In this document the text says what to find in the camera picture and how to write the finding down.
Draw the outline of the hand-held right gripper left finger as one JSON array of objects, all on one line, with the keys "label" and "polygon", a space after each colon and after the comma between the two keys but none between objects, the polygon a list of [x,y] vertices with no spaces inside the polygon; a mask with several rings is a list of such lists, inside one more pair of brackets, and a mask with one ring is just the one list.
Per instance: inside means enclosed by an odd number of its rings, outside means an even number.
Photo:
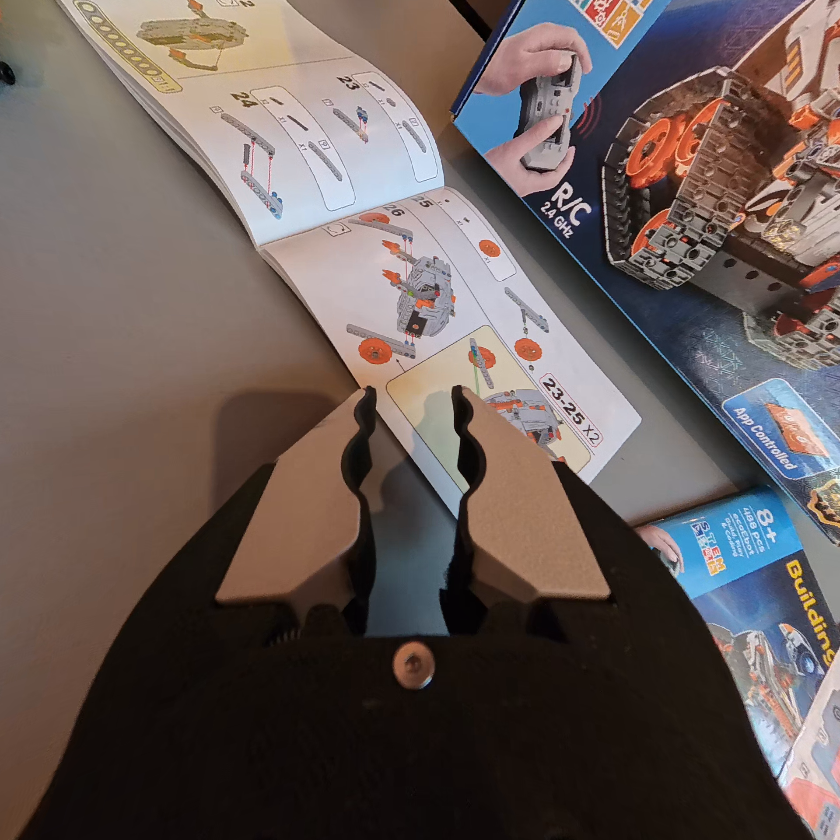
[{"label": "hand-held right gripper left finger", "polygon": [[217,591],[221,605],[280,603],[303,623],[314,606],[364,634],[375,541],[361,484],[371,469],[376,392],[352,394],[276,461]]}]

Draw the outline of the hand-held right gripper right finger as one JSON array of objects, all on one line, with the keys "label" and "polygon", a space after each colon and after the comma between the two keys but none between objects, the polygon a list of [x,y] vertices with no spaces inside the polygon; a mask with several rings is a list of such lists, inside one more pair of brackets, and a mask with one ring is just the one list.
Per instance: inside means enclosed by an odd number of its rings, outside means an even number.
[{"label": "hand-held right gripper right finger", "polygon": [[468,487],[439,601],[452,635],[498,604],[607,602],[611,589],[558,475],[575,478],[461,385],[452,390],[457,467]]}]

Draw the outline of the grey desk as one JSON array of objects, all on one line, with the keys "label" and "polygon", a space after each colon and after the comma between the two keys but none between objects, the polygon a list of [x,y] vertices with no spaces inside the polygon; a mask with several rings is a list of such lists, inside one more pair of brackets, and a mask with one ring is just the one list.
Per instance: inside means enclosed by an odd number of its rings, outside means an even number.
[{"label": "grey desk", "polygon": [[[449,122],[450,2],[295,2],[428,121],[447,183],[642,417],[593,486],[631,523],[769,482]],[[56,2],[2,2],[2,838],[172,555],[355,388],[221,193]]]}]

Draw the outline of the blue cover manual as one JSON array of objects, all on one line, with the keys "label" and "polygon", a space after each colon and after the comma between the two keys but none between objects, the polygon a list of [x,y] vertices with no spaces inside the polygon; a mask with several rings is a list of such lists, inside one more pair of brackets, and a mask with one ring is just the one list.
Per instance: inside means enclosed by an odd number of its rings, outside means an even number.
[{"label": "blue cover manual", "polygon": [[837,624],[780,496],[760,486],[636,532],[707,624],[778,775],[838,647]]}]

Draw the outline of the blue robot kit box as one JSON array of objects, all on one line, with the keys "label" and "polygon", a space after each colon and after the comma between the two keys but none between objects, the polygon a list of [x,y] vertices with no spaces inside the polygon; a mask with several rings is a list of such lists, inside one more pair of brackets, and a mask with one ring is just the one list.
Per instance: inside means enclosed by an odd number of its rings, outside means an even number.
[{"label": "blue robot kit box", "polygon": [[839,535],[839,2],[510,2],[452,108]]}]

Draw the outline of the open instruction booklet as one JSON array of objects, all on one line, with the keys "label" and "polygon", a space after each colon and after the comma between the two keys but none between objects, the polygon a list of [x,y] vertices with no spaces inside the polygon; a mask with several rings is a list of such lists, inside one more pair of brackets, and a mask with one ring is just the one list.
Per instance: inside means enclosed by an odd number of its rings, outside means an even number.
[{"label": "open instruction booklet", "polygon": [[209,174],[453,513],[450,393],[591,480],[641,423],[480,211],[421,110],[287,2],[61,2]]}]

